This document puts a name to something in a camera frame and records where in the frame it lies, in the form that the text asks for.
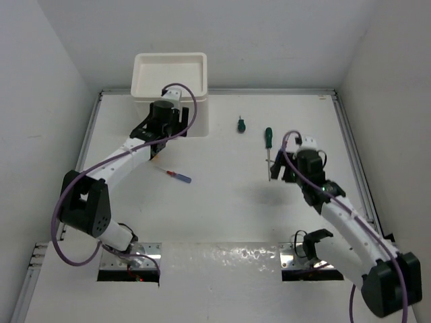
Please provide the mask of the white drawer container box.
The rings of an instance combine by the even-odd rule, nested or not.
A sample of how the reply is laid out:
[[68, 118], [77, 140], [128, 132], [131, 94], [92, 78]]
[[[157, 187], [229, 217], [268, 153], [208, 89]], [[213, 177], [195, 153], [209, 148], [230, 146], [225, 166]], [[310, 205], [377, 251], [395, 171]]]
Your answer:
[[190, 137], [209, 134], [207, 55], [202, 52], [141, 53], [135, 57], [131, 95], [138, 116], [149, 114], [150, 104], [168, 100], [176, 108], [187, 107], [189, 120], [197, 117], [188, 130]]

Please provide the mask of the long green screwdriver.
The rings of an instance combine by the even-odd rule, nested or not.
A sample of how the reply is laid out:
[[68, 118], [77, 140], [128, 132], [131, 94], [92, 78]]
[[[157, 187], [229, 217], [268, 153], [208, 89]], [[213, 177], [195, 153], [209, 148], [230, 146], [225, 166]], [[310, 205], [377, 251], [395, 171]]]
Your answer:
[[272, 149], [273, 130], [271, 127], [265, 129], [265, 149], [267, 151], [267, 175], [271, 181], [271, 149]]

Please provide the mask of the stubby green screwdriver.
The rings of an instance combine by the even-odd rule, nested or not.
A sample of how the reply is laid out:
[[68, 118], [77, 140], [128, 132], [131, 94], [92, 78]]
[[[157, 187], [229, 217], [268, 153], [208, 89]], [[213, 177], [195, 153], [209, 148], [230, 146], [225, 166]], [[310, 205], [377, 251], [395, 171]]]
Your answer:
[[244, 119], [239, 116], [238, 122], [237, 122], [237, 132], [240, 134], [243, 134], [246, 131], [246, 125], [244, 122]]

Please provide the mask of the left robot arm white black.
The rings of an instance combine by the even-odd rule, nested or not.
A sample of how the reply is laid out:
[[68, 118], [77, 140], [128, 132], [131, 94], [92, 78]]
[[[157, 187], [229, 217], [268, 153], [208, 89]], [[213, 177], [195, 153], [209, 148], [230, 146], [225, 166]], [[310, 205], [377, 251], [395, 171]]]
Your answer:
[[189, 109], [179, 105], [180, 99], [168, 96], [152, 102], [148, 116], [114, 153], [85, 171], [68, 172], [54, 218], [116, 252], [127, 252], [135, 238], [112, 218], [109, 193], [136, 167], [155, 158], [167, 141], [186, 136]]

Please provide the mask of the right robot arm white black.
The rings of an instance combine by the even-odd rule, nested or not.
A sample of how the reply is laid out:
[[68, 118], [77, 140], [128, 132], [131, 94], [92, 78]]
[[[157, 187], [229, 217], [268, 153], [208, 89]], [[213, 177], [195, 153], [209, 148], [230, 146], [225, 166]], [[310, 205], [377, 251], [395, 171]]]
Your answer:
[[326, 177], [318, 151], [280, 150], [270, 171], [274, 180], [297, 184], [306, 203], [336, 230], [307, 234], [303, 242], [306, 257], [333, 265], [360, 290], [375, 316], [384, 318], [400, 311], [406, 322], [408, 307], [422, 300], [418, 257], [413, 252], [402, 253], [358, 215], [345, 191]]

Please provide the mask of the small blue red screwdriver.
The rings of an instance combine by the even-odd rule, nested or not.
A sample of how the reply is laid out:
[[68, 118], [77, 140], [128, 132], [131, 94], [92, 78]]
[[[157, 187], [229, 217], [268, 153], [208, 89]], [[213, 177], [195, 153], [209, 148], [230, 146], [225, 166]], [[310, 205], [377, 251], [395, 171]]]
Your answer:
[[179, 174], [170, 170], [165, 170], [164, 168], [161, 168], [159, 166], [156, 166], [156, 169], [162, 171], [163, 173], [169, 175], [171, 178], [176, 178], [177, 180], [180, 180], [181, 182], [185, 182], [187, 184], [190, 184], [192, 182], [192, 179], [188, 176], [185, 176], [183, 174]]

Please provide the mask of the aluminium frame rail right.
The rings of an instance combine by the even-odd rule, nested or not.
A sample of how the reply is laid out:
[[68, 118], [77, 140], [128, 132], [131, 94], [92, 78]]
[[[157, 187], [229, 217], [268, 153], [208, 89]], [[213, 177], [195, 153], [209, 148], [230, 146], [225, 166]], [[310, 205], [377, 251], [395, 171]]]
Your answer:
[[343, 135], [343, 140], [347, 149], [347, 154], [354, 172], [354, 178], [361, 200], [361, 210], [369, 224], [371, 224], [371, 226], [373, 226], [373, 228], [382, 237], [386, 238], [392, 243], [395, 243], [394, 235], [392, 233], [385, 234], [383, 231], [341, 97], [337, 92], [334, 92], [331, 97], [341, 128], [341, 133]]

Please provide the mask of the aluminium frame rail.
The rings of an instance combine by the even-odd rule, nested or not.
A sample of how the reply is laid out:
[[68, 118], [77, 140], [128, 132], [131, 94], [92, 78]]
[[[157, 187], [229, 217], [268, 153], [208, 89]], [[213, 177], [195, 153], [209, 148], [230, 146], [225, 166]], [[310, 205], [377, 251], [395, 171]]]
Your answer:
[[[96, 99], [94, 100], [91, 115], [89, 117], [89, 121], [87, 122], [86, 133], [81, 141], [79, 157], [77, 159], [77, 163], [75, 164], [77, 170], [80, 170], [83, 167], [89, 145], [89, 139], [92, 136], [92, 129], [94, 127], [96, 115], [103, 97], [103, 92], [103, 90], [98, 92]], [[34, 290], [36, 288], [38, 278], [41, 272], [43, 260], [49, 247], [49, 243], [49, 241], [46, 241], [36, 242], [34, 244], [34, 248], [28, 263], [26, 276], [24, 278], [24, 282], [22, 284], [18, 300], [16, 301], [10, 322], [25, 322], [28, 309], [30, 307], [30, 303], [34, 294]]]
[[341, 128], [341, 133], [343, 135], [343, 140], [347, 149], [347, 154], [354, 172], [354, 178], [361, 200], [361, 210], [369, 224], [371, 224], [371, 226], [373, 226], [373, 228], [382, 237], [386, 238], [392, 243], [395, 243], [394, 235], [392, 233], [385, 234], [383, 231], [341, 97], [337, 92], [334, 92], [331, 97]]

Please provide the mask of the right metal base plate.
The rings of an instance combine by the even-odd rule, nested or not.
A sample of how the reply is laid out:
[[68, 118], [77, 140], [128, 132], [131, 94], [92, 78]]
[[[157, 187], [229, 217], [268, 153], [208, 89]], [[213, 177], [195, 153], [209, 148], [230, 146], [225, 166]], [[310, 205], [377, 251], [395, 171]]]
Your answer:
[[282, 270], [303, 271], [335, 268], [322, 260], [309, 260], [302, 249], [302, 242], [279, 244], [279, 259]]

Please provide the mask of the metal base plate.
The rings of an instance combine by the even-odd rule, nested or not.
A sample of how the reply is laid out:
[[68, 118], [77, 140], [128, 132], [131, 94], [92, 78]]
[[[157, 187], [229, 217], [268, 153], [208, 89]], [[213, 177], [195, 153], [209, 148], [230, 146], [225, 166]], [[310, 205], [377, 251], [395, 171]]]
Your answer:
[[121, 271], [130, 266], [132, 270], [156, 271], [160, 266], [162, 246], [157, 243], [135, 242], [126, 252], [103, 246], [100, 270]]
[[279, 259], [282, 270], [303, 271], [335, 268], [322, 260], [309, 260], [302, 249], [302, 242], [279, 244]]

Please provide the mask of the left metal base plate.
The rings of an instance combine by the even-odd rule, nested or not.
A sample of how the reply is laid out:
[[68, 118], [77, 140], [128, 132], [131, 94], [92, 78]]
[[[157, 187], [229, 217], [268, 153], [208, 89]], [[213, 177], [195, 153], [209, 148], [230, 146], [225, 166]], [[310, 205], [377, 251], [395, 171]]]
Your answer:
[[135, 242], [126, 252], [103, 246], [100, 270], [121, 271], [130, 266], [132, 270], [156, 271], [160, 266], [162, 246], [157, 243]]

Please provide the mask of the aluminium frame rail left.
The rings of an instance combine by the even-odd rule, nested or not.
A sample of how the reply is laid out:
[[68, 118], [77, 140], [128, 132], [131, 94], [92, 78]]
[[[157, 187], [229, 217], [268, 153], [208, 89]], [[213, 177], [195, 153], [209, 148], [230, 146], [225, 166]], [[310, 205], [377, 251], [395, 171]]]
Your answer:
[[[96, 99], [94, 100], [91, 115], [89, 117], [89, 121], [87, 122], [86, 133], [81, 141], [79, 157], [77, 159], [77, 163], [75, 164], [77, 170], [80, 170], [83, 167], [89, 145], [89, 139], [92, 136], [92, 129], [94, 127], [96, 115], [103, 97], [103, 92], [103, 90], [98, 92]], [[16, 301], [10, 322], [25, 322], [28, 309], [30, 307], [30, 303], [34, 294], [34, 290], [36, 288], [38, 278], [41, 272], [43, 260], [49, 247], [49, 243], [49, 241], [46, 241], [36, 242], [34, 244], [34, 248], [28, 263], [26, 276], [24, 278], [24, 282], [22, 284], [18, 300]]]

